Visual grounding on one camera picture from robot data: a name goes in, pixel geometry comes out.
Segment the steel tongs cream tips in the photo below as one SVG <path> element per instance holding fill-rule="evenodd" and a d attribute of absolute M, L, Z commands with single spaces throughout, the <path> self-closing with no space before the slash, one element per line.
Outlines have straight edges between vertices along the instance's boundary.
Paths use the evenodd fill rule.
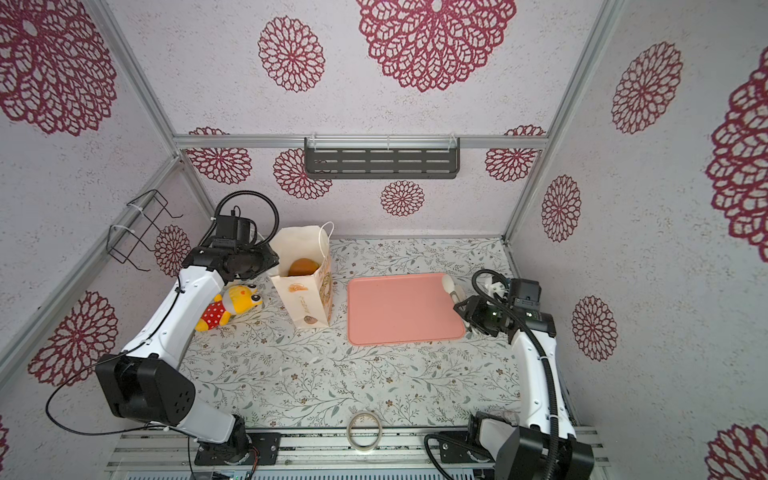
<path fill-rule="evenodd" d="M 465 306 L 465 302 L 468 298 L 462 286 L 457 284 L 451 275 L 444 274 L 441 278 L 441 283 L 444 291 L 450 296 L 453 301 L 453 311 L 461 318 L 465 330 L 470 331 L 471 326 L 468 321 L 463 317 L 462 310 Z"/>

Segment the white paper bag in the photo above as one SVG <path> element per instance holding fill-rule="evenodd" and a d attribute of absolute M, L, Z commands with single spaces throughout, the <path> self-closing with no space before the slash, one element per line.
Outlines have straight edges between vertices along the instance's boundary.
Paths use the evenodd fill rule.
<path fill-rule="evenodd" d="M 269 242 L 279 256 L 279 264 L 269 270 L 275 287 L 294 327 L 324 329 L 332 317 L 332 259 L 330 239 L 335 224 L 282 228 Z M 290 265 L 299 258 L 310 258 L 320 268 L 310 276 L 289 277 Z"/>

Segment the round orange fake bun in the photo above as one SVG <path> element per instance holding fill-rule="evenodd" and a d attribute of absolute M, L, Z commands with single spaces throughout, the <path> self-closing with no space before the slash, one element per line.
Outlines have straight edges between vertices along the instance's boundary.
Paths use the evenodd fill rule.
<path fill-rule="evenodd" d="M 289 267 L 289 277 L 303 277 L 313 275 L 320 268 L 320 264 L 310 258 L 299 258 Z"/>

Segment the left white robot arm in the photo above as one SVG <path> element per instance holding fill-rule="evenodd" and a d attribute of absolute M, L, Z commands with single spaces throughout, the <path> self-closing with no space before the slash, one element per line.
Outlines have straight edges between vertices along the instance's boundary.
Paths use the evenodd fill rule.
<path fill-rule="evenodd" d="M 193 248 L 174 287 L 142 330 L 120 353 L 103 355 L 95 366 L 112 414 L 178 430 L 195 438 L 221 464 L 246 461 L 252 442 L 244 419 L 199 399 L 179 366 L 215 295 L 227 283 L 252 280 L 278 263 L 266 242 Z"/>

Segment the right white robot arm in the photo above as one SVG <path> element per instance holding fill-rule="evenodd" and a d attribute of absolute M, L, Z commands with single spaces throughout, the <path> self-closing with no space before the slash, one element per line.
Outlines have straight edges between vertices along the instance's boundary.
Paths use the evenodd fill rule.
<path fill-rule="evenodd" d="M 468 328 L 507 335 L 518 364 L 520 413 L 515 425 L 493 414 L 471 417 L 469 441 L 494 461 L 497 479 L 588 479 L 593 448 L 577 438 L 556 368 L 556 329 L 551 315 L 529 296 L 489 302 L 473 295 L 454 305 Z"/>

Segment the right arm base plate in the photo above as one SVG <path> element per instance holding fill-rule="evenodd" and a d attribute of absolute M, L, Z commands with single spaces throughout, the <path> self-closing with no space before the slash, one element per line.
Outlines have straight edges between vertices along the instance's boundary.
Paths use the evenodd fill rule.
<path fill-rule="evenodd" d="M 444 464 L 493 462 L 490 453 L 471 441 L 467 431 L 443 430 L 437 436 L 439 460 Z"/>

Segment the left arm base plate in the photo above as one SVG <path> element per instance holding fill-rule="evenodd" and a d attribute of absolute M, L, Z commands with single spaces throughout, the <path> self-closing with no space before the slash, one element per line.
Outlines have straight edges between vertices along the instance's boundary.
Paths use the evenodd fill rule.
<path fill-rule="evenodd" d="M 193 459 L 194 466 L 275 465 L 279 452 L 279 433 L 235 434 L 225 443 L 202 442 Z"/>

